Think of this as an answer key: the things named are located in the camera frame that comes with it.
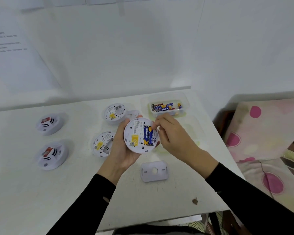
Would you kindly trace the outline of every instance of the wall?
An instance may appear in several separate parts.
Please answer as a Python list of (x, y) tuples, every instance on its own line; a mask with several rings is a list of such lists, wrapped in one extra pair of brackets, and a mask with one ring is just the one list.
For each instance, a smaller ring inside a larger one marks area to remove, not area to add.
[(16, 11), (62, 88), (10, 95), (0, 81), (0, 110), (192, 86), (213, 119), (241, 100), (294, 97), (294, 0), (153, 0), (124, 10)]
[(190, 88), (204, 0), (152, 0), (15, 11), (62, 88), (11, 95), (0, 110)]
[(294, 97), (294, 0), (205, 0), (192, 88), (213, 119), (236, 102)]

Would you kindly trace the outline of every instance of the person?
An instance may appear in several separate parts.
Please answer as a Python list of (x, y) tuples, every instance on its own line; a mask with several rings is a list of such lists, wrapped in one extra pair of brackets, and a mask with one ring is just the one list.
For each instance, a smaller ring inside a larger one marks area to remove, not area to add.
[[(81, 195), (47, 234), (70, 234), (72, 231), (95, 234), (121, 175), (140, 156), (130, 151), (123, 140), (123, 132), (128, 122), (129, 119), (126, 119), (119, 125), (110, 155)], [(152, 129), (157, 127), (162, 146), (198, 172), (249, 232), (253, 235), (294, 234), (293, 212), (200, 149), (175, 118), (168, 113), (162, 114), (153, 123)], [(159, 234), (165, 233), (162, 228), (159, 230)]]

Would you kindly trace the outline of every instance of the tabletop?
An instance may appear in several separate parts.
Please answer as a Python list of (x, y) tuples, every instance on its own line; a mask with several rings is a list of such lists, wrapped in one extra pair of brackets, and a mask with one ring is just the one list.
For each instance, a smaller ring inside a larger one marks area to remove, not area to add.
[[(182, 92), (191, 107), (177, 120), (200, 147), (243, 178), (196, 92)], [(1, 111), (0, 234), (46, 234), (104, 161), (92, 154), (92, 141), (96, 134), (117, 127), (103, 121), (104, 108), (123, 103), (152, 119), (147, 108), (149, 95)], [(65, 123), (55, 134), (42, 136), (35, 124), (48, 113), (60, 114)], [(54, 170), (41, 170), (34, 155), (46, 143), (59, 140), (69, 148), (67, 160)], [(168, 164), (169, 178), (143, 182), (141, 164), (159, 160)], [(141, 155), (122, 175), (98, 231), (226, 209), (200, 175), (159, 146)]]

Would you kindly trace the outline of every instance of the plastic container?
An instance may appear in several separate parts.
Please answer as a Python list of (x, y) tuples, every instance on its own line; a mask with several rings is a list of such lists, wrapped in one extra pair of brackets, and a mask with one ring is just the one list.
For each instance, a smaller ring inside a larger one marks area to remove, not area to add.
[[(174, 110), (165, 110), (165, 111), (157, 111), (154, 112), (152, 109), (152, 104), (163, 104), (167, 105), (173, 103), (172, 108)], [(185, 96), (185, 94), (181, 91), (176, 92), (168, 92), (168, 93), (162, 93), (162, 94), (156, 94), (151, 95), (148, 97), (148, 106), (150, 112), (153, 114), (155, 118), (157, 118), (158, 115), (169, 113), (172, 116), (181, 116), (188, 108), (189, 108), (189, 102)]]

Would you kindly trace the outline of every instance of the black long-sleeved shirt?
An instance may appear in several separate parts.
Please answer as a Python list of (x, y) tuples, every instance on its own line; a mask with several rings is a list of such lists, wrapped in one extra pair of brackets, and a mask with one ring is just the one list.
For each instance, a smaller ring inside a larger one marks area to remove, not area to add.
[[(221, 163), (206, 178), (206, 182), (253, 235), (294, 234), (293, 212)], [(109, 180), (95, 174), (48, 234), (70, 234), (72, 231), (95, 234), (115, 188)]]

